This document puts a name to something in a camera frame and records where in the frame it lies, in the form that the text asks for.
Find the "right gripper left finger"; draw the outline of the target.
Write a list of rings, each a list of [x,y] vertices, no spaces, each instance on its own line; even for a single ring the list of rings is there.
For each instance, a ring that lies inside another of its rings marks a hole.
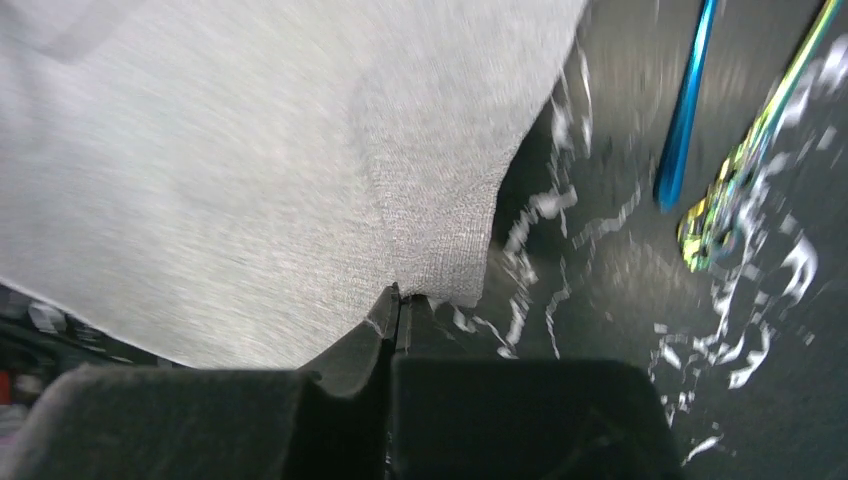
[[[382,479],[402,301],[385,288],[295,370],[192,369],[77,340],[83,325],[1,294],[5,479]]]

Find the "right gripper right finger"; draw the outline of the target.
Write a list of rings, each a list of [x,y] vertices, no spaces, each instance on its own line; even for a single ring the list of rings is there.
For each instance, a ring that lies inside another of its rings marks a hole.
[[[391,368],[395,479],[680,479],[659,395],[603,359],[441,353],[428,300],[400,308]]]

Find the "grey cloth napkin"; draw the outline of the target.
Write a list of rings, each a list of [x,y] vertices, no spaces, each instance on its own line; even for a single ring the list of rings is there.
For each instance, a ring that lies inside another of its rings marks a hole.
[[[193,367],[472,306],[580,1],[5,1],[1,280]]]

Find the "iridescent gold spoon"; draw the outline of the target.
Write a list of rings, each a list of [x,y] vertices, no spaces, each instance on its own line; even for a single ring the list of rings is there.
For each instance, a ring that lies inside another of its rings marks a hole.
[[[706,270],[712,262],[733,250],[744,199],[778,134],[790,101],[798,94],[802,82],[810,77],[813,56],[841,5],[840,1],[822,4],[783,77],[745,137],[729,151],[704,197],[682,217],[677,240],[681,257],[690,271]]]

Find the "blue metallic fork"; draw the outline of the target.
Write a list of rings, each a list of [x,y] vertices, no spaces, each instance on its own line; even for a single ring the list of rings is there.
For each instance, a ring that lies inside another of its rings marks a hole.
[[[654,182],[654,200],[663,213],[670,212],[680,198],[707,48],[717,7],[718,2],[715,0],[702,2],[686,69],[660,158]]]

